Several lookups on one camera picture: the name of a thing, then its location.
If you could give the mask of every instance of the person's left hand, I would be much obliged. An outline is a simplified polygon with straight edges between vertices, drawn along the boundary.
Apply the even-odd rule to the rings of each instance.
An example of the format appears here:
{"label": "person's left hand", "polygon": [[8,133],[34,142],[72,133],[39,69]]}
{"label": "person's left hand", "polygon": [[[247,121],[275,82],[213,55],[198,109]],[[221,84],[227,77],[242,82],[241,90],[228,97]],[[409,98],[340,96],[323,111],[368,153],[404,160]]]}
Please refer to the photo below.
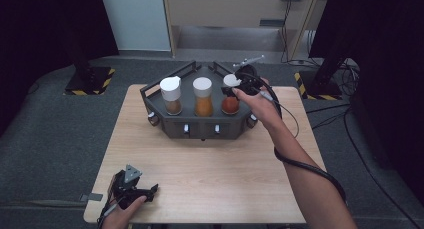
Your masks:
{"label": "person's left hand", "polygon": [[146,196],[137,198],[127,209],[119,205],[104,219],[102,229],[125,229],[134,213],[144,204]]}

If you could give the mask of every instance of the white lid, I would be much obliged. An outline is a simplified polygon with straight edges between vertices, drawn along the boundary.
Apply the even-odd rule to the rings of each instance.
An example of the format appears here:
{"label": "white lid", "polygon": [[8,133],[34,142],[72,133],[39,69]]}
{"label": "white lid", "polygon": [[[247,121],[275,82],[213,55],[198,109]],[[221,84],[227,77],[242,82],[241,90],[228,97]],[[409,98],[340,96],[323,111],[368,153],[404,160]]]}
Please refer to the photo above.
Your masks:
{"label": "white lid", "polygon": [[193,90],[197,97],[208,97],[212,93],[212,81],[206,77],[199,77],[193,81]]}
{"label": "white lid", "polygon": [[237,79],[236,75],[228,74],[224,77],[224,85],[227,87],[235,87],[240,85],[241,80]]}
{"label": "white lid", "polygon": [[181,96],[181,78],[167,77],[160,82],[160,89],[162,91],[162,97],[166,101],[175,101]]}

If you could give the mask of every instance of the gray carpet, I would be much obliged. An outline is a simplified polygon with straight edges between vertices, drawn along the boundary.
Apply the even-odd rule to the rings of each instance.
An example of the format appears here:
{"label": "gray carpet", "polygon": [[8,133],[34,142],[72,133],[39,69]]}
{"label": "gray carpet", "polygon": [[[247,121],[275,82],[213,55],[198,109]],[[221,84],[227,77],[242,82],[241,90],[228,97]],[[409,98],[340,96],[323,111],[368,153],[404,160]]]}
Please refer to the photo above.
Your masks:
{"label": "gray carpet", "polygon": [[[99,59],[95,66],[116,69],[101,96],[65,96],[73,67],[53,71],[31,88],[21,111],[0,138],[0,228],[96,228],[83,220],[84,208],[12,207],[4,202],[28,200],[77,201],[90,193],[127,88],[149,83],[186,62]],[[271,85],[297,86],[299,67],[255,64]],[[335,78],[340,80],[341,73]],[[348,103],[303,100],[306,111]],[[308,114],[312,126],[342,113],[346,107]],[[393,170],[378,167],[354,115],[349,130],[374,177],[394,200],[424,227],[424,209]],[[314,130],[328,171],[344,187],[349,208],[360,228],[415,228],[376,186],[344,129],[343,118]],[[171,225],[185,228],[188,225]],[[203,228],[205,225],[190,225]],[[225,228],[266,228],[264,225],[226,225]]]}

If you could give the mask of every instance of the jar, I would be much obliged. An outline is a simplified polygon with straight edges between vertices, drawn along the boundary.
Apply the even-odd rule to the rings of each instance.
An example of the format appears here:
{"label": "jar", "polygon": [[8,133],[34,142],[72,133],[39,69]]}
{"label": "jar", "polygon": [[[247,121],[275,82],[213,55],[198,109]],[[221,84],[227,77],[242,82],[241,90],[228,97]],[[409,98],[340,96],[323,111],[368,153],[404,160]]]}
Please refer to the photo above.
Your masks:
{"label": "jar", "polygon": [[171,116],[180,114],[183,108],[180,101],[180,87],[181,78],[177,76],[164,78],[160,82],[160,89],[163,101],[165,102],[165,109]]}
{"label": "jar", "polygon": [[[223,79],[223,84],[225,87],[235,87],[240,85],[239,79],[236,78],[234,74],[228,74]],[[236,97],[226,96],[221,103],[221,110],[225,114],[233,115],[239,111],[240,103]]]}
{"label": "jar", "polygon": [[196,96],[194,114],[199,117],[212,116],[212,81],[206,77],[197,78],[193,81],[193,91]]}

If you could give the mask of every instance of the hand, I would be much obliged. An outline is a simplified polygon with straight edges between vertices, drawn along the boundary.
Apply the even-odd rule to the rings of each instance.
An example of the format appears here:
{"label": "hand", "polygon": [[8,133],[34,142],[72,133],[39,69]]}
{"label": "hand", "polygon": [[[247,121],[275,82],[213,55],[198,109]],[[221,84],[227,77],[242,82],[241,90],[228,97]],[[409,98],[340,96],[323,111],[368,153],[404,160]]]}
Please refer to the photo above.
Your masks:
{"label": "hand", "polygon": [[102,229],[125,229],[134,213],[144,204],[146,196],[137,198],[127,209],[116,208],[104,219]]}
{"label": "hand", "polygon": [[[264,78],[262,78],[262,80],[268,84],[268,80]],[[265,87],[262,87],[261,90],[268,93]],[[233,92],[241,101],[250,107],[253,115],[264,124],[265,128],[268,128],[275,122],[281,122],[281,117],[278,115],[274,103],[268,101],[259,93],[254,96],[249,96],[237,88],[233,88]]]}

